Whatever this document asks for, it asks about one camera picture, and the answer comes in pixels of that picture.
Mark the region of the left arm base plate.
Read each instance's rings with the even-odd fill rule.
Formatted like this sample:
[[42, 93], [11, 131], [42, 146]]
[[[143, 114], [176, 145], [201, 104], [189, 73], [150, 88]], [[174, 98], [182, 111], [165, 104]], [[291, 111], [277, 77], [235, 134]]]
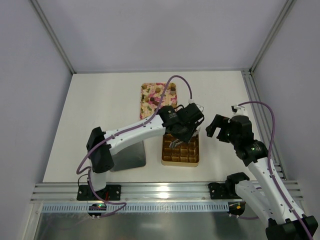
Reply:
[[[97, 191], [96, 194], [103, 200], [119, 201], [121, 199], [121, 190], [122, 186], [120, 184], [107, 184], [105, 188]], [[78, 187], [76, 199], [78, 201], [98, 200], [89, 185], [80, 185]]]

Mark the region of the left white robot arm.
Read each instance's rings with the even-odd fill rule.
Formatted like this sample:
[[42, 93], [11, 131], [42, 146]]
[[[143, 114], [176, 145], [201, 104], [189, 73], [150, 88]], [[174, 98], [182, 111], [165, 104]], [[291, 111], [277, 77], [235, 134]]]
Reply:
[[158, 106], [153, 115], [132, 125], [104, 132], [100, 127], [91, 131], [87, 142], [87, 158], [90, 159], [88, 184], [93, 192], [106, 187], [106, 173], [114, 166], [113, 156], [127, 147], [144, 140], [171, 135], [171, 149], [199, 134], [204, 121], [204, 107], [190, 102], [187, 106]]

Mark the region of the metal tongs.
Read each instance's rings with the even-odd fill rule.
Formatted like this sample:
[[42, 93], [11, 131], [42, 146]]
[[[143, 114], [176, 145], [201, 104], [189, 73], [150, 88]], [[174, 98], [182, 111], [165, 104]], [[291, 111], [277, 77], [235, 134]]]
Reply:
[[192, 135], [188, 135], [187, 138], [185, 138], [185, 139], [174, 138], [170, 142], [169, 147], [171, 149], [174, 149], [182, 144], [187, 144], [187, 145], [190, 144], [193, 140], [195, 140], [196, 138], [199, 137], [200, 131], [201, 131], [201, 128], [199, 127], [192, 133]]

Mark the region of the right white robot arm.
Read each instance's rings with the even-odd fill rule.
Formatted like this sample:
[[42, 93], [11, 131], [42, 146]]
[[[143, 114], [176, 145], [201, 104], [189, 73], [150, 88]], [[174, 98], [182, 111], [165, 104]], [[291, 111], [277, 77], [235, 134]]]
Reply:
[[231, 194], [242, 198], [265, 225], [269, 240], [311, 240], [318, 228], [313, 215], [307, 216], [292, 198], [289, 191], [268, 159], [265, 144], [254, 137], [248, 116], [231, 118], [217, 114], [206, 127], [212, 137], [220, 129], [217, 139], [233, 145], [235, 154], [254, 175], [261, 187], [258, 191], [243, 172], [227, 177], [226, 187]]

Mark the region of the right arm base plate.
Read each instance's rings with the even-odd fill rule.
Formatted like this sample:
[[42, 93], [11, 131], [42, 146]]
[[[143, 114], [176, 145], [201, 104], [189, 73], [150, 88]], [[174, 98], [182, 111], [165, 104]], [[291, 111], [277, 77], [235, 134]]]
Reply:
[[225, 183], [211, 182], [208, 184], [211, 200], [226, 200], [230, 198]]

